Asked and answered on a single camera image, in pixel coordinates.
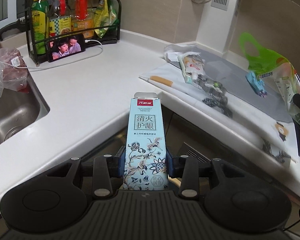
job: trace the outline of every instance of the white countertop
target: white countertop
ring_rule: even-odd
[[[156,92],[164,106],[244,155],[300,196],[300,160],[292,162],[290,169],[283,168],[207,114],[138,78],[165,64],[165,45],[164,41],[122,31],[120,42],[104,45],[97,57],[31,72],[50,112],[0,145],[0,199],[10,188],[68,158],[85,155],[125,127],[130,99],[138,91]],[[26,48],[20,51],[26,54]],[[88,48],[55,64],[97,53],[97,48]],[[25,61],[30,66],[28,57]]]

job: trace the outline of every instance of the stainless steel sink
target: stainless steel sink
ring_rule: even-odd
[[[27,81],[28,92],[3,90],[0,98],[0,144],[50,111],[29,73]]]

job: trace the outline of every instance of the charging cable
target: charging cable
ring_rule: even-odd
[[[48,67],[48,68],[37,68],[37,67],[16,67],[16,66],[14,66],[14,65],[11,65],[11,64],[9,64],[9,63],[2,62],[2,61],[0,61],[0,63],[3,63],[3,64],[5,64],[5,65],[9,65],[9,66],[14,67],[14,68],[23,68],[23,69],[28,68],[28,69],[35,69],[35,70],[37,70],[37,71],[46,70],[46,69],[51,69],[51,68],[55,68],[55,67],[61,67],[61,66],[64,66],[64,65],[68,65],[68,64],[72,64],[72,63],[78,62],[78,61],[83,60],[83,59],[87,59],[87,58],[99,56],[99,55],[103,52],[103,46],[102,46],[102,44],[101,44],[100,41],[97,41],[97,40],[85,40],[85,43],[88,43],[89,41],[95,41],[95,42],[98,42],[98,43],[101,45],[101,47],[99,47],[99,48],[101,48],[100,53],[98,53],[98,54],[96,54],[96,55],[89,56],[89,57],[80,58],[80,59],[78,59],[78,60],[76,60],[76,61],[73,61],[73,62],[70,62],[70,63],[65,63],[65,64],[62,64],[62,65],[52,66],[52,67]]]

